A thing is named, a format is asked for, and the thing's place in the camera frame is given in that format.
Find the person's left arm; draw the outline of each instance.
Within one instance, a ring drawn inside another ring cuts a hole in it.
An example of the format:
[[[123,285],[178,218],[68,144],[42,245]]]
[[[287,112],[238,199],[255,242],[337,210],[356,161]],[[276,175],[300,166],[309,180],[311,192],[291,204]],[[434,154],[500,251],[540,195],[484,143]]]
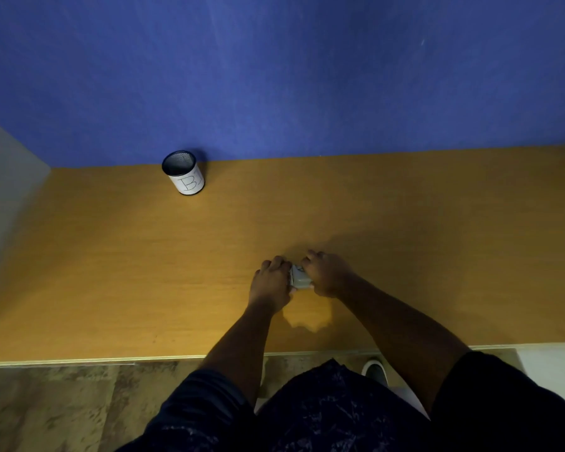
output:
[[[280,256],[261,264],[243,315],[163,403],[144,434],[121,452],[213,450],[247,436],[243,430],[253,420],[270,322],[293,294],[290,268]]]

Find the brown stained floor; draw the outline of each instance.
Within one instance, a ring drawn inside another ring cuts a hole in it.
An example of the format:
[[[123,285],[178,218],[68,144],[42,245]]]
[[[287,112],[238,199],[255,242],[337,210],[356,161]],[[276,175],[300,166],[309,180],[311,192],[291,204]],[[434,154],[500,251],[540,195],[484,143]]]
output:
[[[514,349],[488,351],[522,370]],[[260,396],[334,357],[353,371],[376,356],[267,357]],[[112,452],[136,438],[200,360],[0,368],[0,452]],[[405,386],[385,363],[390,387]]]

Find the white paper label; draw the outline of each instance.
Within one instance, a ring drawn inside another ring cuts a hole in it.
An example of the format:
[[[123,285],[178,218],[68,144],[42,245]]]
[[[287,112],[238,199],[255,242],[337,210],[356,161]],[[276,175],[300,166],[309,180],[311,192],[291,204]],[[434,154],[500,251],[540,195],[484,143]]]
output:
[[[184,195],[194,195],[205,185],[205,180],[203,179],[201,170],[199,170],[199,165],[195,165],[191,172],[184,176],[169,176],[169,178],[172,180],[177,190]]]

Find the person's left hand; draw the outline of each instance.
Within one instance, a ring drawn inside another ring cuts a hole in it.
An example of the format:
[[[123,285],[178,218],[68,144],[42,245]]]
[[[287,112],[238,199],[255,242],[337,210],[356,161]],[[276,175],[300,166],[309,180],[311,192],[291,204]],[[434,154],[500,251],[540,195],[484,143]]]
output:
[[[288,285],[288,272],[291,262],[276,256],[261,263],[261,269],[256,271],[249,289],[249,306],[265,304],[272,308],[272,314],[279,312],[295,292]]]

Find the shoe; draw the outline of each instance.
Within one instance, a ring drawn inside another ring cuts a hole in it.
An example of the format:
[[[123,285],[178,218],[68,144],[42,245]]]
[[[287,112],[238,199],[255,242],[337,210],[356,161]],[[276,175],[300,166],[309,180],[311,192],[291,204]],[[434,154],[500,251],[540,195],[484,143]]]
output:
[[[374,358],[368,360],[364,368],[362,368],[362,376],[366,376],[368,379],[372,379],[384,387],[388,387],[387,374],[385,374],[385,368],[379,360]]]

